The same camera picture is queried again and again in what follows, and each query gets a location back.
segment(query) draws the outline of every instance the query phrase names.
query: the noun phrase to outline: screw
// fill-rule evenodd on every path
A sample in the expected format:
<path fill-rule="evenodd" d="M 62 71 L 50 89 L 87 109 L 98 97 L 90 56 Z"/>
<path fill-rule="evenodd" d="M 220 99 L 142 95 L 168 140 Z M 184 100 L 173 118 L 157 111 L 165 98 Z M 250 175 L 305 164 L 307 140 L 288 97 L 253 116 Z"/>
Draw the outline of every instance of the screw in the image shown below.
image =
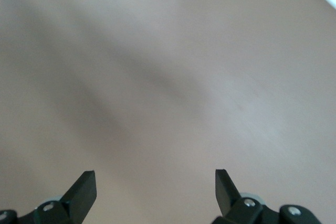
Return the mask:
<path fill-rule="evenodd" d="M 1 215 L 0 215 L 0 220 L 4 220 L 7 218 L 7 212 L 3 212 Z"/>
<path fill-rule="evenodd" d="M 296 207 L 289 207 L 288 211 L 294 216 L 301 215 L 301 211 Z"/>
<path fill-rule="evenodd" d="M 248 207 L 254 207 L 256 205 L 256 203 L 251 199 L 245 199 L 244 204 Z"/>
<path fill-rule="evenodd" d="M 44 212 L 49 211 L 49 210 L 53 209 L 53 207 L 54 207 L 54 203 L 51 202 L 51 203 L 49 203 L 49 204 L 47 204 L 43 207 L 43 211 Z"/>

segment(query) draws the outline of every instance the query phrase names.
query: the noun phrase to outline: screw head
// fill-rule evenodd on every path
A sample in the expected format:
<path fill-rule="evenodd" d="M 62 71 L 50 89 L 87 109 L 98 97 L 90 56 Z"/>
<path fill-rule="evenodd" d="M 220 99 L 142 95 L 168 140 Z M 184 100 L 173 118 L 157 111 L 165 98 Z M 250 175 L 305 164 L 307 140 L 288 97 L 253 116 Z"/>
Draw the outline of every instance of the screw head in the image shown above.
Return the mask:
<path fill-rule="evenodd" d="M 288 211 L 290 212 L 291 215 L 294 215 L 294 216 L 301 215 L 301 211 L 296 207 L 289 207 Z"/>
<path fill-rule="evenodd" d="M 50 202 L 49 204 L 47 204 L 43 207 L 43 211 L 44 212 L 49 211 L 49 210 L 53 209 L 53 207 L 54 207 L 54 203 Z"/>
<path fill-rule="evenodd" d="M 3 212 L 1 215 L 0 215 L 0 220 L 4 220 L 7 218 L 7 212 Z"/>
<path fill-rule="evenodd" d="M 256 205 L 256 203 L 251 199 L 245 199 L 244 204 L 248 207 L 254 207 Z"/>

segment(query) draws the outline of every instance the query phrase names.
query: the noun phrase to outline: black mechanical claw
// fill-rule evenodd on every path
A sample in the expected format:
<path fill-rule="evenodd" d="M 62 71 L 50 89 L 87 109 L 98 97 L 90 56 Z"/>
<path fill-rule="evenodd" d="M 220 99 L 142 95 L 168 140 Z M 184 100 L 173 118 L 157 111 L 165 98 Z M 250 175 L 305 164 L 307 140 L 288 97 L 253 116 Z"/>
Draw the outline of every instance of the black mechanical claw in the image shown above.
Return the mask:
<path fill-rule="evenodd" d="M 14 210 L 2 210 L 0 224 L 81 224 L 96 196 L 94 171 L 84 172 L 59 201 L 43 203 L 19 218 Z"/>
<path fill-rule="evenodd" d="M 242 198 L 226 170 L 216 170 L 216 198 L 223 217 L 212 224 L 321 224 L 308 209 L 284 205 L 280 212 L 252 198 Z"/>

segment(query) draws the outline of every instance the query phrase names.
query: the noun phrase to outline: beige surface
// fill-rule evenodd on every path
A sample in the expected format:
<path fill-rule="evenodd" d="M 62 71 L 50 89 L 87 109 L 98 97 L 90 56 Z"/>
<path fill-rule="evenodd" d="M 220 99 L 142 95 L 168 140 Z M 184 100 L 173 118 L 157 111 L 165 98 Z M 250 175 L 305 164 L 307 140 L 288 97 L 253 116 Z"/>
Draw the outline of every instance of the beige surface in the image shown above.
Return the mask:
<path fill-rule="evenodd" d="M 324 0 L 0 0 L 0 209 L 94 169 L 85 223 L 210 223 L 216 168 L 336 213 Z"/>

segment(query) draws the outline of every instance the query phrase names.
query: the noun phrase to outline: bolt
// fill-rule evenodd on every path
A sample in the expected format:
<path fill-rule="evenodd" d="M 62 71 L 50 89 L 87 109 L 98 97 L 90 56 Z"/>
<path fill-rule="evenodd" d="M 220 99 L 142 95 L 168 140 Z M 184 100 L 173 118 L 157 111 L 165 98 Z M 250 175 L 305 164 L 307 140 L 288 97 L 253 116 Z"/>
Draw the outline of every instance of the bolt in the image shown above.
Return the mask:
<path fill-rule="evenodd" d="M 49 211 L 49 210 L 51 210 L 53 207 L 54 207 L 54 203 L 51 202 L 51 203 L 49 203 L 49 204 L 47 204 L 47 205 L 45 205 L 45 206 L 43 207 L 43 211 L 44 211 L 44 212 Z"/>
<path fill-rule="evenodd" d="M 294 216 L 301 215 L 301 211 L 296 207 L 289 207 L 288 211 Z"/>
<path fill-rule="evenodd" d="M 248 207 L 254 207 L 256 205 L 256 203 L 251 199 L 245 199 L 244 204 Z"/>
<path fill-rule="evenodd" d="M 0 220 L 4 220 L 7 218 L 7 212 L 3 212 L 1 215 L 0 215 Z"/>

